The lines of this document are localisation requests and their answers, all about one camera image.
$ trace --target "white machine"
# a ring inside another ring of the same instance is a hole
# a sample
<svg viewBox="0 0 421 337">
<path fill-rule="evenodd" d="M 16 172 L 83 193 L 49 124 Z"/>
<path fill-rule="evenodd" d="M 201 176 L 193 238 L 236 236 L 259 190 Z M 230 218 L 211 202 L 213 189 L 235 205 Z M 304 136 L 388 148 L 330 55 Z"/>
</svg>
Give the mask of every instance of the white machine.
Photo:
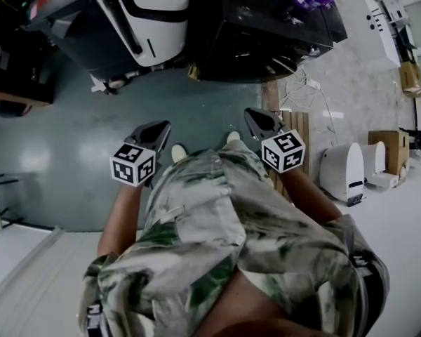
<svg viewBox="0 0 421 337">
<path fill-rule="evenodd" d="M 385 145 L 379 141 L 375 145 L 361 146 L 365 179 L 368 183 L 384 188 L 398 184 L 399 176 L 385 173 Z"/>
<path fill-rule="evenodd" d="M 346 15 L 350 21 L 354 40 L 363 62 L 370 71 L 396 69 L 401 66 L 385 14 L 374 0 L 347 0 Z"/>
<path fill-rule="evenodd" d="M 189 0 L 97 0 L 137 64 L 161 64 L 185 46 Z"/>
<path fill-rule="evenodd" d="M 382 5 L 390 16 L 389 24 L 394 24 L 397 28 L 410 24 L 407 12 L 399 0 L 381 0 Z"/>
<path fill-rule="evenodd" d="M 323 153 L 320 186 L 348 207 L 361 202 L 364 179 L 359 144 L 337 146 Z"/>
</svg>

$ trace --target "wire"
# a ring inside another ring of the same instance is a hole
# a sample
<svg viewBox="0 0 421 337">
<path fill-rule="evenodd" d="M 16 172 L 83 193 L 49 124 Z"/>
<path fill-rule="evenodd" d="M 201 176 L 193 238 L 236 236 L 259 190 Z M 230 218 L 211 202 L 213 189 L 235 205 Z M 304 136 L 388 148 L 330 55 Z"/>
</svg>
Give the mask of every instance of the wire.
<svg viewBox="0 0 421 337">
<path fill-rule="evenodd" d="M 310 77 L 309 77 L 309 75 L 307 75 L 307 73 L 306 73 L 306 70 L 304 70 L 304 67 L 303 66 L 301 66 L 301 69 L 302 69 L 302 72 L 304 72 L 304 78 L 301 80 L 301 81 L 287 81 L 286 82 L 286 95 L 281 99 L 281 107 L 283 107 L 284 106 L 284 104 L 287 102 L 287 101 L 290 101 L 291 103 L 293 103 L 294 104 L 294 106 L 296 106 L 296 107 L 298 107 L 298 108 L 300 108 L 300 109 L 309 109 L 311 106 L 312 106 L 312 104 L 314 103 L 314 101 L 315 101 L 315 96 L 316 96 L 316 94 L 318 93 L 318 91 L 320 91 L 321 92 L 321 94 L 322 94 L 322 96 L 323 96 L 323 99 L 324 99 L 324 102 L 325 102 L 325 104 L 326 104 L 326 108 L 327 108 L 327 110 L 328 110 L 328 115 L 329 115 L 329 118 L 330 118 L 330 123 L 332 124 L 332 133 L 334 134 L 334 136 L 335 136 L 335 141 L 336 141 L 336 143 L 337 143 L 337 145 L 338 145 L 338 137 L 337 137 L 337 132 L 335 132 L 335 124 L 334 124 L 334 121 L 333 121 L 333 119 L 332 119 L 332 115 L 331 115 L 331 113 L 330 113 L 330 109 L 329 109 L 329 104 L 328 104 L 328 101 L 327 101 L 327 99 L 326 99 L 326 95 L 324 95 L 324 92 L 323 92 L 323 90 L 320 88 L 319 90 L 317 90 L 313 95 L 310 95 L 310 96 L 308 96 L 308 95 L 306 95 L 306 96 L 300 96 L 300 97 L 296 97 L 295 98 L 295 100 L 296 99 L 298 99 L 298 98 L 312 98 L 312 101 L 310 102 L 310 104 L 308 105 L 308 106 L 302 106 L 302 105 L 299 105 L 299 104 L 297 104 L 295 101 L 294 101 L 294 99 L 292 99 L 291 97 L 290 97 L 290 94 L 292 94 L 292 93 L 297 93 L 298 91 L 300 91 L 300 90 L 302 90 L 304 87 L 306 87 L 307 86 L 307 82 L 309 81 L 309 79 L 310 79 Z M 302 85 L 301 87 L 299 87 L 297 90 L 293 90 L 293 91 L 288 91 L 287 90 L 287 85 L 288 84 L 302 84 L 303 82 L 305 82 L 305 84 L 304 85 Z"/>
<path fill-rule="evenodd" d="M 326 107 L 328 108 L 328 113 L 329 113 L 330 122 L 331 122 L 331 124 L 332 124 L 332 129 L 333 129 L 333 132 L 334 132 L 334 135 L 335 135 L 335 141 L 337 142 L 337 145 L 338 145 L 337 133 L 335 132 L 335 125 L 334 125 L 334 121 L 332 120 L 332 115 L 330 114 L 328 101 L 326 100 L 326 96 L 324 95 L 323 90 L 320 90 L 320 91 L 321 91 L 321 94 L 323 95 L 324 102 L 326 103 Z"/>
<path fill-rule="evenodd" d="M 396 94 L 397 89 L 398 89 L 397 88 L 398 84 L 395 81 L 393 81 L 393 85 L 394 85 L 394 92 L 393 92 L 393 94 L 394 94 L 394 101 L 396 103 L 396 106 L 394 107 L 394 116 L 396 118 L 396 128 L 399 128 L 399 113 L 398 113 L 398 111 L 399 111 L 399 103 L 402 101 L 402 96 L 398 100 L 398 95 Z"/>
<path fill-rule="evenodd" d="M 10 5 L 10 4 L 8 4 L 5 0 L 0 0 L 3 4 L 5 4 L 6 6 L 8 6 L 8 7 L 10 7 L 10 8 L 12 8 L 12 9 L 14 9 L 14 10 L 16 10 L 17 12 L 19 11 L 18 9 L 16 9 L 14 6 L 12 6 L 12 5 Z"/>
</svg>

